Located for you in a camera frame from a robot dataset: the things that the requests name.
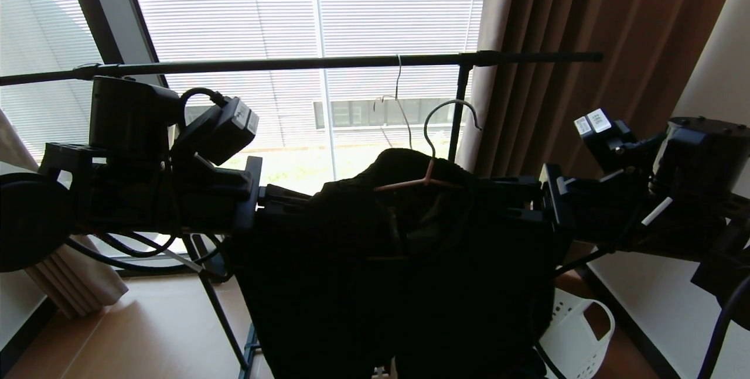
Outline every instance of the beige curtain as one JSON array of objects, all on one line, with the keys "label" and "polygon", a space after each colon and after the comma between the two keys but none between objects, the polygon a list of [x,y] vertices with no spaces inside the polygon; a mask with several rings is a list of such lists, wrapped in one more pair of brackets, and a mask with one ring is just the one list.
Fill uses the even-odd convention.
[{"label": "beige curtain", "polygon": [[599,63],[475,69],[457,161],[479,176],[598,176],[573,120],[598,107],[640,139],[661,131],[724,0],[484,0],[479,50],[602,51]]},{"label": "beige curtain", "polygon": [[[13,126],[0,110],[0,162],[25,170],[38,166]],[[97,250],[85,235],[73,237],[78,243]],[[117,272],[77,251],[62,246],[45,261],[26,270],[39,288],[67,317],[83,316],[112,305],[128,291]]]}]

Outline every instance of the baseboard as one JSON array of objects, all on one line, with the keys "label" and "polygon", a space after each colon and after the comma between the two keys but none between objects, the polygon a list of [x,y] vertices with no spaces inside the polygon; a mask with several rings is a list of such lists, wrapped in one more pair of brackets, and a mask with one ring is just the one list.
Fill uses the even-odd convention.
[{"label": "baseboard", "polygon": [[635,347],[649,365],[651,365],[654,373],[662,379],[680,379],[680,376],[672,365],[667,362],[667,359],[659,352],[656,345],[651,342],[649,337],[646,336],[633,318],[630,317],[627,310],[619,304],[619,301],[617,301],[607,286],[602,283],[602,280],[589,267],[578,268],[576,272],[581,276],[586,285],[589,286],[591,291],[596,294],[596,297],[612,311],[617,320],[617,326],[625,331],[630,340],[633,341]]},{"label": "baseboard", "polygon": [[57,312],[57,306],[52,300],[45,298],[34,313],[29,316],[29,320],[18,329],[18,332],[11,338],[11,341],[0,350],[0,379],[8,374],[13,365],[16,364],[26,348],[34,341],[45,328],[46,324],[52,319]]}]

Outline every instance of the laundry basket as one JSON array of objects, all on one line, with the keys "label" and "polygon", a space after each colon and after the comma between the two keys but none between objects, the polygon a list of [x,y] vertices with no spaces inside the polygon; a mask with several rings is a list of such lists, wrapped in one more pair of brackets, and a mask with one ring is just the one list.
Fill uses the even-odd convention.
[{"label": "laundry basket", "polygon": [[[592,304],[602,307],[609,317],[610,329],[602,339],[596,339],[584,317],[584,310]],[[555,289],[552,323],[539,343],[567,379],[589,379],[602,366],[613,333],[614,317],[607,306]],[[547,377],[557,378],[548,366]]]}]

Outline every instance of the window blinds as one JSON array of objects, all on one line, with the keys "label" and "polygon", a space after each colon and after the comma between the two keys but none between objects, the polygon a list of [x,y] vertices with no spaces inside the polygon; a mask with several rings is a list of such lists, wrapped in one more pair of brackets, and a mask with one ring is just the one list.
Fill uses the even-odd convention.
[{"label": "window blinds", "polygon": [[[2,75],[101,62],[78,0],[1,0],[0,24]],[[88,142],[89,82],[3,86],[0,107],[37,161],[45,142]]]},{"label": "window blinds", "polygon": [[[482,0],[139,4],[161,61],[457,53],[476,48],[482,10]],[[321,70],[170,75],[167,81],[178,91],[207,86],[242,97],[261,120],[251,148],[276,149],[325,146],[326,131],[316,128],[321,120],[316,120],[315,103],[324,101],[326,93],[332,102],[372,102],[393,94],[396,75],[397,69],[387,67],[327,70],[325,76]],[[457,75],[457,67],[405,67],[399,96],[452,99]],[[206,99],[196,97],[189,105],[205,104]],[[370,126],[334,130],[337,145],[386,143],[380,129]]]}]

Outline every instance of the basket hole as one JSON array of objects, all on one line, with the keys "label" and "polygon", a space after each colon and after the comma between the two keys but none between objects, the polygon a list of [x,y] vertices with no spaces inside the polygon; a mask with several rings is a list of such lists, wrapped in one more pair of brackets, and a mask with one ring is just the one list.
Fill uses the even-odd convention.
[{"label": "basket hole", "polygon": [[607,312],[598,304],[592,304],[584,310],[584,318],[586,318],[589,326],[591,326],[591,330],[597,341],[604,338],[610,329],[614,328],[614,325],[610,325],[609,323]]}]

